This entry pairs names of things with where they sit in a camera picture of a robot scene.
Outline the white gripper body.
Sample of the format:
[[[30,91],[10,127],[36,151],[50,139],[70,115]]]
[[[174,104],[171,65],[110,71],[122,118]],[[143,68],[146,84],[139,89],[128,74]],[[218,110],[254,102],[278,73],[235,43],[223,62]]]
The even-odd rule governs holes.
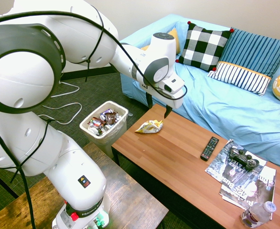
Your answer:
[[[148,92],[152,95],[152,97],[157,98],[164,104],[169,105],[173,109],[178,109],[182,105],[183,97],[185,96],[182,89],[183,86],[184,85],[175,91],[170,86],[162,82],[155,84],[153,87],[141,84],[141,88],[144,91]]]

